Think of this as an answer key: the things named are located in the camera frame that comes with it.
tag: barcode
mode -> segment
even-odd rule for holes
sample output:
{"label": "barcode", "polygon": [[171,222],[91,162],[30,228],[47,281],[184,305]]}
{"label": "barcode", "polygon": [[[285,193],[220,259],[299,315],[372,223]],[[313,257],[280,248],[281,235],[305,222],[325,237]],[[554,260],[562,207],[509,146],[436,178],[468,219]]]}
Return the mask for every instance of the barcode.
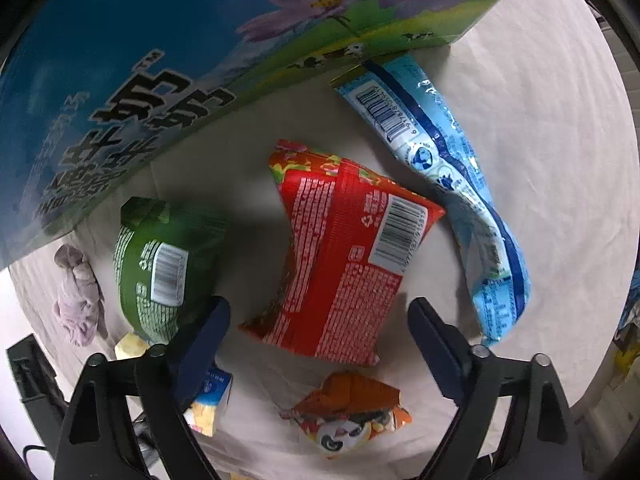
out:
{"label": "barcode", "polygon": [[394,149],[417,133],[402,108],[376,83],[369,83],[363,90],[357,89],[354,97],[380,127],[386,141],[393,144]]}
{"label": "barcode", "polygon": [[404,274],[422,240],[427,216],[427,208],[389,195],[389,204],[369,255],[369,263],[394,274]]}
{"label": "barcode", "polygon": [[181,306],[188,257],[189,253],[180,247],[160,244],[151,272],[151,301],[166,306]]}

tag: green snack bag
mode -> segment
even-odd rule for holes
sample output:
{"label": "green snack bag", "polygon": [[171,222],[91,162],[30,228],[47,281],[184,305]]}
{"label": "green snack bag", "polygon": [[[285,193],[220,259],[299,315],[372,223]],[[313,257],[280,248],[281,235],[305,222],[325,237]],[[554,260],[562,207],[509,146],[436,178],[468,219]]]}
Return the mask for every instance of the green snack bag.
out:
{"label": "green snack bag", "polygon": [[113,255],[120,306],[133,328],[168,343],[207,305],[226,221],[190,206],[132,197]]}

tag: dark blue stripe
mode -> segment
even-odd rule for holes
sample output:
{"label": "dark blue stripe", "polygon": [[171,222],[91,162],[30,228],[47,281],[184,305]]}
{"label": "dark blue stripe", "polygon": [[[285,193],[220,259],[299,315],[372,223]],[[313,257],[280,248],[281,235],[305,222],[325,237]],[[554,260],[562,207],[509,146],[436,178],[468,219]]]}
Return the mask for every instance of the dark blue stripe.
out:
{"label": "dark blue stripe", "polygon": [[513,277],[513,297],[516,303],[516,318],[520,317],[522,311],[524,310],[524,279],[522,277],[522,269],[520,268],[520,261],[518,260],[518,252],[516,250],[515,244],[513,240],[509,236],[507,230],[504,228],[504,223],[502,219],[498,216],[498,213],[494,210],[491,205],[489,205],[484,198],[478,193],[478,190],[475,188],[473,181],[469,178],[469,174],[466,171],[466,167],[462,162],[457,160],[454,156],[449,153],[449,149],[447,148],[447,143],[445,142],[442,134],[439,129],[431,119],[427,116],[426,113],[420,108],[418,102],[413,98],[411,94],[404,87],[396,81],[396,79],[387,72],[380,65],[372,62],[365,61],[363,67],[369,70],[371,73],[375,74],[380,78],[384,84],[386,84],[389,89],[398,96],[398,98],[402,101],[404,106],[411,112],[411,114],[418,121],[420,126],[424,128],[427,134],[431,137],[431,140],[435,143],[438,154],[442,159],[452,165],[456,170],[460,172],[462,176],[465,177],[466,181],[473,188],[473,190],[478,195],[478,198],[484,203],[486,208],[488,209],[491,216],[494,218],[495,224],[498,226],[498,230],[500,231],[500,236],[504,241],[504,248],[507,253],[507,260],[509,261],[509,266],[511,267],[511,275]]}

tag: yellow flower center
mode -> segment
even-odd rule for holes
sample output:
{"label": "yellow flower center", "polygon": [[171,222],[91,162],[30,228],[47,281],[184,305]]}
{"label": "yellow flower center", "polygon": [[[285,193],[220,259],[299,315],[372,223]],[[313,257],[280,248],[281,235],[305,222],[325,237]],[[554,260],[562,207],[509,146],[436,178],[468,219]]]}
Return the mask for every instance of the yellow flower center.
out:
{"label": "yellow flower center", "polygon": [[321,7],[324,10],[332,10],[336,7],[340,7],[344,0],[316,0],[311,6],[312,7]]}

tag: flower stem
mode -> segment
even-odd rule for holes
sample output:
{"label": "flower stem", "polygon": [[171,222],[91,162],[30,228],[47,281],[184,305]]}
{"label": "flower stem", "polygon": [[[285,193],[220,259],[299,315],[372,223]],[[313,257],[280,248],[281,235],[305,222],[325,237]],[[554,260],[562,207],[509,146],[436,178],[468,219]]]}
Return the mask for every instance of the flower stem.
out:
{"label": "flower stem", "polygon": [[355,30],[353,30],[349,26],[349,24],[347,23],[349,21],[349,19],[346,16],[331,16],[331,18],[334,19],[336,22],[340,23],[344,28],[346,28],[356,38],[360,37],[360,34],[358,34]]}

